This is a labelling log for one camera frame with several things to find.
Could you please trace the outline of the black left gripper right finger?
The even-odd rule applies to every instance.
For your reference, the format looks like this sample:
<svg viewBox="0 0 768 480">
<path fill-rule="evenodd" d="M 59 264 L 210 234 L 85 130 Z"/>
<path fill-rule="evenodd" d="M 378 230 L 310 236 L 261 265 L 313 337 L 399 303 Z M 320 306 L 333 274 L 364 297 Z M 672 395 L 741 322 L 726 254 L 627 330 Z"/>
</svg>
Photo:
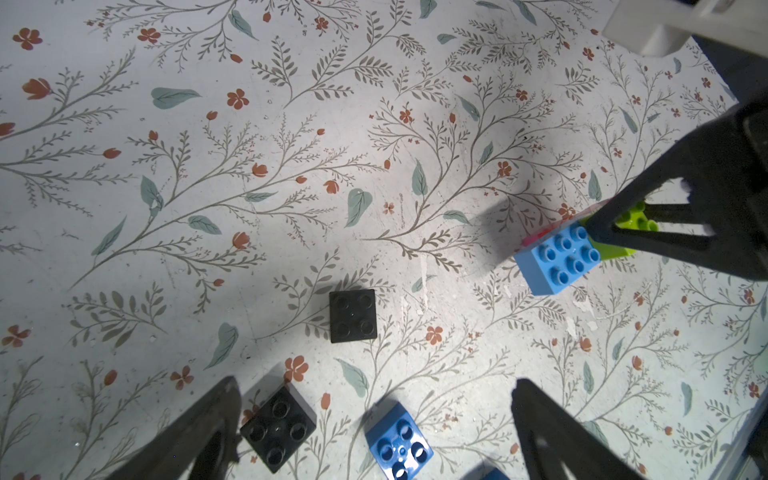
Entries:
<svg viewBox="0 0 768 480">
<path fill-rule="evenodd" d="M 518 379 L 511 397 L 531 479 L 642 479 L 531 380 Z"/>
</svg>

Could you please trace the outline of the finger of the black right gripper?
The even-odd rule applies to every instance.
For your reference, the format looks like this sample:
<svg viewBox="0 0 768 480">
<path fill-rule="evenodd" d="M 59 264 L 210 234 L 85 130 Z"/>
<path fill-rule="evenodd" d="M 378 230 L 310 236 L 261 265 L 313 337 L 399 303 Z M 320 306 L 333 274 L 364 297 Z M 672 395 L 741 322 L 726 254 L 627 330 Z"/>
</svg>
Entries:
<svg viewBox="0 0 768 480">
<path fill-rule="evenodd" d="M 665 182 L 683 203 L 645 206 L 657 223 L 699 225 L 703 235 L 619 227 L 620 217 Z M 587 221 L 598 242 L 649 252 L 753 281 L 767 278 L 767 94 L 761 92 L 677 141 Z"/>
</svg>

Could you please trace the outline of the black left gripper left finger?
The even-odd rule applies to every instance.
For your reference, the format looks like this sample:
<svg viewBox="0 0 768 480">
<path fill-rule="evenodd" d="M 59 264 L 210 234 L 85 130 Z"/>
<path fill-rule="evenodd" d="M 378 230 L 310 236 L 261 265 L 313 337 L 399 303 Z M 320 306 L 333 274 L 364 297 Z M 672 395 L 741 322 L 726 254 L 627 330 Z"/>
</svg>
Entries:
<svg viewBox="0 0 768 480">
<path fill-rule="evenodd" d="M 219 381 L 111 479 L 223 479 L 239 462 L 242 398 L 235 377 Z"/>
</svg>

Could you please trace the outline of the black lego brick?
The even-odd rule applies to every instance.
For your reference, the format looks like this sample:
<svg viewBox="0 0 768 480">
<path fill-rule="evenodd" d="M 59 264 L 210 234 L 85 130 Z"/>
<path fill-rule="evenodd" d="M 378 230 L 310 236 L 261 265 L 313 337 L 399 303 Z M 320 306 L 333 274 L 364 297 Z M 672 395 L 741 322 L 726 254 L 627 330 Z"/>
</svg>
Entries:
<svg viewBox="0 0 768 480">
<path fill-rule="evenodd" d="M 284 384 L 240 428 L 240 434 L 275 474 L 314 433 L 316 419 L 299 392 Z"/>
<path fill-rule="evenodd" d="M 331 292 L 329 301 L 332 343 L 377 337 L 376 296 L 373 289 Z"/>
</svg>

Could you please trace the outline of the light blue long lego brick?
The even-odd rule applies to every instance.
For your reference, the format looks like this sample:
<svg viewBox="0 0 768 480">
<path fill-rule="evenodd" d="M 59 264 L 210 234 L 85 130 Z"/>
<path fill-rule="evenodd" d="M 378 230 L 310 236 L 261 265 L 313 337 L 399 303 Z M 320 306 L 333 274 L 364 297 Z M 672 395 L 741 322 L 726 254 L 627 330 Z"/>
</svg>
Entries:
<svg viewBox="0 0 768 480">
<path fill-rule="evenodd" d="M 601 262 L 587 230 L 578 222 L 548 233 L 514 255 L 534 296 L 560 293 Z"/>
</svg>

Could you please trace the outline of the pink lego brick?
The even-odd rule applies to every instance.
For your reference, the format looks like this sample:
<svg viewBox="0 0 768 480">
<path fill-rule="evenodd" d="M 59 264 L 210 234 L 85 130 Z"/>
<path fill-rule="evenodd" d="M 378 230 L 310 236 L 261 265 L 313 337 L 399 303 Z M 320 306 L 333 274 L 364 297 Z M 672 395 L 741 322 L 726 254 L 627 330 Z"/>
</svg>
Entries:
<svg viewBox="0 0 768 480">
<path fill-rule="evenodd" d="M 551 234 L 552 232 L 558 231 L 562 227 L 567 227 L 568 225 L 570 225 L 575 221 L 580 221 L 580 220 L 589 218 L 596 211 L 598 211 L 603 205 L 604 205 L 604 202 L 598 202 L 573 216 L 567 217 L 565 219 L 557 220 L 549 225 L 546 225 L 540 228 L 539 230 L 535 231 L 534 233 L 525 237 L 522 240 L 521 249 L 527 248 L 535 244 L 536 242 L 545 238 L 547 235 Z"/>
</svg>

